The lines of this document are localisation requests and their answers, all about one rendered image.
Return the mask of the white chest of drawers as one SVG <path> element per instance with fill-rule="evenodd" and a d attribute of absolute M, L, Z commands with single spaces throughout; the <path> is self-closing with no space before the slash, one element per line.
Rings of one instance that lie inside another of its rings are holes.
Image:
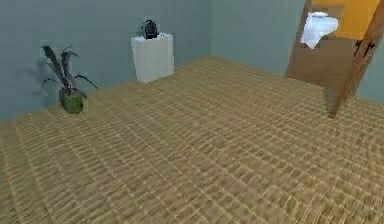
<path fill-rule="evenodd" d="M 156 38 L 143 36 L 131 39 L 136 77 L 141 82 L 152 82 L 174 73 L 173 36 L 160 33 Z"/>

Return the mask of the brown wooden room door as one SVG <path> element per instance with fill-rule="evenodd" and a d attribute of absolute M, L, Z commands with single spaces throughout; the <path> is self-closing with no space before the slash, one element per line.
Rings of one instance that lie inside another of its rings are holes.
<path fill-rule="evenodd" d="M 372 59 L 377 47 L 377 43 L 381 40 L 383 34 L 384 0 L 379 0 L 372 20 L 368 26 L 367 31 L 365 32 L 364 38 L 362 39 L 362 43 L 357 52 L 357 55 L 354 57 L 351 70 L 343 82 L 342 88 L 337 92 L 337 96 L 334 98 L 333 105 L 328 114 L 329 118 L 334 119 L 346 100 L 355 93 L 362 77 L 364 76 L 365 67 Z M 368 52 L 366 57 L 363 57 L 365 49 L 367 48 L 370 41 L 374 42 L 376 46 Z"/>

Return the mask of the black lantern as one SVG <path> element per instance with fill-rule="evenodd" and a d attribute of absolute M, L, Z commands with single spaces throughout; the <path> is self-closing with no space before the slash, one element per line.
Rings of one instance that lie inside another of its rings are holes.
<path fill-rule="evenodd" d="M 153 39 L 158 36 L 157 24 L 153 20 L 146 20 L 143 24 L 144 37 Z"/>

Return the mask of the dark house plant green pot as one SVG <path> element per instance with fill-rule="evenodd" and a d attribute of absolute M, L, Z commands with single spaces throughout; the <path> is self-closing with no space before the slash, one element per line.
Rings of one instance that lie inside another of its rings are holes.
<path fill-rule="evenodd" d="M 59 102 L 62 108 L 70 114 L 79 114 L 84 110 L 84 99 L 88 99 L 87 94 L 80 90 L 75 80 L 83 79 L 90 83 L 94 88 L 97 86 L 87 77 L 80 73 L 72 75 L 70 73 L 70 60 L 72 56 L 78 57 L 78 54 L 71 50 L 70 46 L 64 48 L 60 53 L 60 59 L 57 58 L 53 49 L 48 46 L 42 46 L 45 57 L 48 59 L 47 65 L 58 77 L 60 83 L 53 78 L 45 78 L 42 85 L 48 81 L 54 82 L 60 87 Z"/>

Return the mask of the white toilet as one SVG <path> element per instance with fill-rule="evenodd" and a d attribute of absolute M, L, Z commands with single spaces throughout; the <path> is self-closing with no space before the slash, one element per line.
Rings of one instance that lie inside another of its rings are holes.
<path fill-rule="evenodd" d="M 307 14 L 300 42 L 314 49 L 323 36 L 338 29 L 338 20 L 325 12 L 309 12 Z"/>

